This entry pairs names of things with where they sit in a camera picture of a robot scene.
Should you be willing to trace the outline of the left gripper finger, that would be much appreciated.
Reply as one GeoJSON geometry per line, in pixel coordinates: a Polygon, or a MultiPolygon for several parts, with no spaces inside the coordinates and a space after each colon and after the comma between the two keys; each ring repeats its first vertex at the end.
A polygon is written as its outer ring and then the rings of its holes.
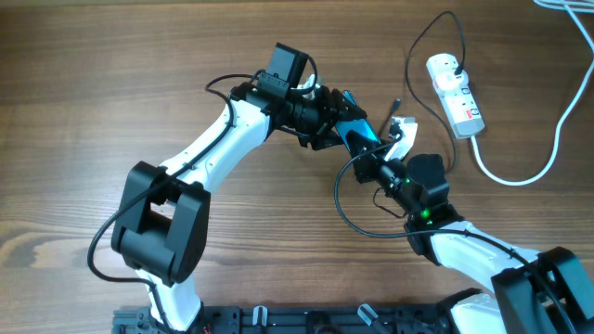
{"type": "Polygon", "coordinates": [[[344,142],[342,138],[332,130],[323,135],[317,135],[315,138],[315,150],[331,148],[343,144],[344,142]]]}
{"type": "Polygon", "coordinates": [[[340,122],[352,122],[363,120],[368,117],[366,112],[349,100],[338,89],[332,91],[335,99],[335,106],[338,112],[337,120],[340,122]]]}

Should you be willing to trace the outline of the turquoise screen Galaxy smartphone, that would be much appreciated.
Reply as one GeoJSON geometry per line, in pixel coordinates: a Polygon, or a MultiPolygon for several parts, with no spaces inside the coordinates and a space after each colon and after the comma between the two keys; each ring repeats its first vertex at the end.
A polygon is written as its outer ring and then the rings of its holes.
{"type": "MultiPolygon", "coordinates": [[[[357,103],[356,100],[354,98],[354,96],[351,94],[350,91],[348,90],[344,90],[342,92],[349,100],[351,100],[353,103],[355,103],[358,107],[360,107],[357,103]]],[[[357,121],[352,121],[352,122],[340,122],[337,121],[335,126],[334,126],[336,132],[338,133],[338,135],[342,138],[344,145],[348,151],[348,147],[346,144],[346,134],[350,131],[350,130],[356,130],[357,132],[360,133],[371,133],[373,132],[375,134],[375,136],[377,136],[376,132],[374,131],[374,129],[372,128],[372,126],[370,125],[370,123],[368,122],[368,118],[363,119],[363,120],[357,120],[357,121]]]]}

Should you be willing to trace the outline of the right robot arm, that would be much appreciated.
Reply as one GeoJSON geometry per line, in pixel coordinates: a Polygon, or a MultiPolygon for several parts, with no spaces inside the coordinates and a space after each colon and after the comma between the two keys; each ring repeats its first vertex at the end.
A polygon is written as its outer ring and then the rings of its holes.
{"type": "Polygon", "coordinates": [[[401,238],[432,263],[461,272],[481,289],[445,309],[458,333],[590,333],[593,283],[569,250],[521,248],[492,237],[458,214],[448,200],[442,159],[421,154],[391,159],[396,143],[349,133],[358,181],[377,182],[404,211],[401,238]]]}

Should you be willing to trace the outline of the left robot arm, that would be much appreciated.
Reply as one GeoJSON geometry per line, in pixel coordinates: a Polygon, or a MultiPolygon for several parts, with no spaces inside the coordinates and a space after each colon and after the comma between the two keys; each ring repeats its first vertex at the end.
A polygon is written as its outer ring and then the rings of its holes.
{"type": "Polygon", "coordinates": [[[254,148],[276,130],[301,146],[343,145],[358,154],[378,137],[366,113],[339,90],[312,75],[314,60],[276,44],[264,70],[222,98],[221,116],[189,147],[158,166],[139,162],[127,175],[122,202],[109,223],[111,247],[136,271],[150,297],[150,326],[162,333],[207,333],[193,271],[206,246],[212,194],[254,148]]]}

